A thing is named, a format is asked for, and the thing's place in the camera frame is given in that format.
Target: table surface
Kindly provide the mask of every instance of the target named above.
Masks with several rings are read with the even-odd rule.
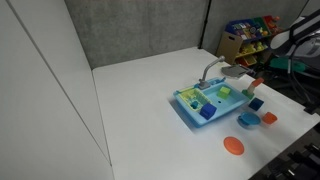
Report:
[[[172,93],[198,83],[216,57],[189,48],[93,70],[116,180],[248,179],[319,122],[303,106],[260,85],[256,97],[278,121],[270,126],[243,129],[236,121],[248,104],[195,128],[181,113]],[[219,63],[207,78],[222,77]],[[226,80],[238,90],[253,79]],[[225,150],[228,136],[242,141],[245,152]]]

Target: toy sink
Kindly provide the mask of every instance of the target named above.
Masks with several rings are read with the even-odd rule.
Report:
[[[198,84],[196,84],[173,93],[179,107],[196,127],[202,127],[249,101],[249,98],[224,82],[224,79],[214,78],[207,82],[211,86],[204,90],[200,90]],[[222,87],[230,89],[226,97],[219,95]],[[207,103],[216,107],[214,115],[209,119],[200,115],[201,108]]]

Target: orange disc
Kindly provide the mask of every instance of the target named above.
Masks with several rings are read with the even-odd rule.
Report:
[[[223,141],[224,147],[234,155],[241,155],[244,153],[244,146],[239,139],[235,137],[226,137]]]

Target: sink faucet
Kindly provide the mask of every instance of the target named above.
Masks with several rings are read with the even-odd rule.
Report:
[[[207,89],[208,87],[210,87],[210,84],[206,81],[206,76],[207,76],[207,72],[208,70],[215,64],[217,64],[218,62],[223,62],[225,60],[224,56],[220,56],[218,59],[216,59],[215,61],[213,61],[212,63],[210,63],[206,69],[203,72],[203,76],[202,79],[199,79],[200,83],[199,83],[199,89]]]

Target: orange lid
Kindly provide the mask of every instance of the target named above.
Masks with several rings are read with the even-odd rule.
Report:
[[[263,122],[267,123],[267,124],[272,124],[274,123],[276,120],[278,120],[277,116],[272,114],[271,112],[267,112],[263,118],[262,118]]]
[[[234,155],[241,155],[244,153],[244,146],[239,139],[235,137],[226,137],[223,141],[224,147]]]
[[[254,80],[251,84],[254,86],[254,87],[257,87],[259,86],[261,83],[263,83],[264,79],[263,78],[258,78],[256,80]]]

